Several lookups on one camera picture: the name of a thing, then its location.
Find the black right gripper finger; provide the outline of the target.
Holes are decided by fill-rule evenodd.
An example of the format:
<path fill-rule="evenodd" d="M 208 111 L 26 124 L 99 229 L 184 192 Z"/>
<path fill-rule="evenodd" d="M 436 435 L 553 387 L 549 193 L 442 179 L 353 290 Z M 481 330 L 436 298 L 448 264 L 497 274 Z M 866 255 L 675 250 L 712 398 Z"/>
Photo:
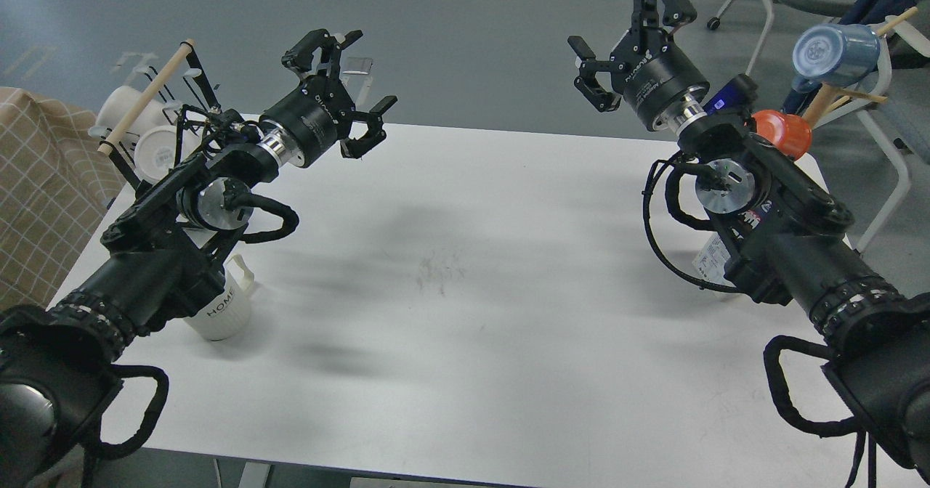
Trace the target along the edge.
<path fill-rule="evenodd" d="M 591 50 L 587 41 L 581 36 L 569 36 L 567 43 L 578 58 L 578 74 L 575 76 L 574 87 L 581 92 L 595 110 L 599 112 L 617 110 L 622 95 L 602 87 L 596 75 L 598 73 L 619 74 L 626 67 L 624 62 L 618 59 L 597 59 L 594 51 Z"/>
<path fill-rule="evenodd" d="M 698 12 L 690 0 L 634 0 L 630 34 L 644 38 L 652 32 L 668 29 L 674 32 L 697 18 Z"/>

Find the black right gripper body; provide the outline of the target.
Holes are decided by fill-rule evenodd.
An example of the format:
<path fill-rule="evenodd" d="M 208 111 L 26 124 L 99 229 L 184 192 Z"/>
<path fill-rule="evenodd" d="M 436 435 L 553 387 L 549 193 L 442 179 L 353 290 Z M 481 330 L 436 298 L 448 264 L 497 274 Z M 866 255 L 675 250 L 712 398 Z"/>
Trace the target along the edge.
<path fill-rule="evenodd" d="M 640 44 L 629 29 L 611 51 L 610 57 L 621 69 L 610 75 L 611 87 L 631 106 L 648 131 L 664 127 L 662 114 L 690 95 L 701 102 L 710 90 L 710 81 L 674 43 L 667 31 L 652 29 L 642 34 Z"/>

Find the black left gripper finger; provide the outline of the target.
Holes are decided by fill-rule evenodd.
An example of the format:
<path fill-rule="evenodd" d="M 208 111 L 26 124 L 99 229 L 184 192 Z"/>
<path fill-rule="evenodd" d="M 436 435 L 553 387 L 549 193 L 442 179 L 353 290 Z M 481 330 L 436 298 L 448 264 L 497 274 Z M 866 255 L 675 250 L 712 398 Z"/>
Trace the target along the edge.
<path fill-rule="evenodd" d="M 342 82 L 341 54 L 362 35 L 362 29 L 352 30 L 342 38 L 331 34 L 328 29 L 312 30 L 283 54 L 281 64 L 298 77 L 299 85 L 308 84 L 315 76 Z"/>
<path fill-rule="evenodd" d="M 398 101 L 396 95 L 386 95 L 368 112 L 358 110 L 340 110 L 342 123 L 364 123 L 365 133 L 359 138 L 345 135 L 340 137 L 340 153 L 343 158 L 362 158 L 374 147 L 385 140 L 387 134 L 384 130 L 384 114 Z"/>

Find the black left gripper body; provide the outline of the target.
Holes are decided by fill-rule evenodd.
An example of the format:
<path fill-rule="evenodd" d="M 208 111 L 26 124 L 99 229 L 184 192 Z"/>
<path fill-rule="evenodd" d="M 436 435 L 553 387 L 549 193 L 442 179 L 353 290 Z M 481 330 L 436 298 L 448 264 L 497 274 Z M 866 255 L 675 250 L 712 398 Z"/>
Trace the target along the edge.
<path fill-rule="evenodd" d="M 349 136 L 348 114 L 353 110 L 355 102 L 340 80 L 311 76 L 263 112 L 259 122 L 265 129 L 277 126 L 286 131 L 300 151 L 290 163 L 306 168 Z"/>

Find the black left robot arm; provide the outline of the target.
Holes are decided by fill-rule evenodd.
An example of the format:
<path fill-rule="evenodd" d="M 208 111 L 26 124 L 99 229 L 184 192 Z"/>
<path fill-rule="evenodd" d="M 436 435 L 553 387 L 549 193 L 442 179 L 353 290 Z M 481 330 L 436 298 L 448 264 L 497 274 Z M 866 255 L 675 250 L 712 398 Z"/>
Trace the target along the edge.
<path fill-rule="evenodd" d="M 224 262 L 237 243 L 275 242 L 299 224 L 296 212 L 256 194 L 281 167 L 306 168 L 329 147 L 361 158 L 387 134 L 388 95 L 358 110 L 340 81 L 342 52 L 361 38 L 321 28 L 283 54 L 298 86 L 246 120 L 223 110 L 191 41 L 150 82 L 110 131 L 116 145 L 182 61 L 203 95 L 177 111 L 176 140 L 201 115 L 202 138 L 190 156 L 154 184 L 129 178 L 136 200 L 102 234 L 108 260 L 49 309 L 19 305 L 2 313 L 2 485 L 24 487 L 72 449 L 116 460 L 152 436 L 165 408 L 169 377 L 158 367 L 120 365 L 137 337 L 169 320 L 192 318 L 220 296 Z"/>

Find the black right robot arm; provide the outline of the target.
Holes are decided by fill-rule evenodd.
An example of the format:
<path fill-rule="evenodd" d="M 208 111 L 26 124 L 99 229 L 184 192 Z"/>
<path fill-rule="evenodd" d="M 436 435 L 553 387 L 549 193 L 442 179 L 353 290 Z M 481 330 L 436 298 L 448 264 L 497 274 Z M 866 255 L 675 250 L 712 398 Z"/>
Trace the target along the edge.
<path fill-rule="evenodd" d="M 864 454 L 880 447 L 901 468 L 928 479 L 928 296 L 904 297 L 846 242 L 854 218 L 787 154 L 759 133 L 750 101 L 720 110 L 702 104 L 704 75 L 674 32 L 697 17 L 689 0 L 634 0 L 631 25 L 607 59 L 569 37 L 578 58 L 575 88 L 595 110 L 628 103 L 649 131 L 668 129 L 678 151 L 653 163 L 642 190 L 642 220 L 666 168 L 666 203 L 677 222 L 723 243 L 724 284 L 679 272 L 707 290 L 754 302 L 795 301 L 823 343 L 775 336 L 763 352 L 777 414 L 821 438 L 857 437 L 849 481 Z M 850 411 L 839 421 L 807 420 L 793 405 L 780 365 L 791 350 L 823 359 L 822 371 Z"/>

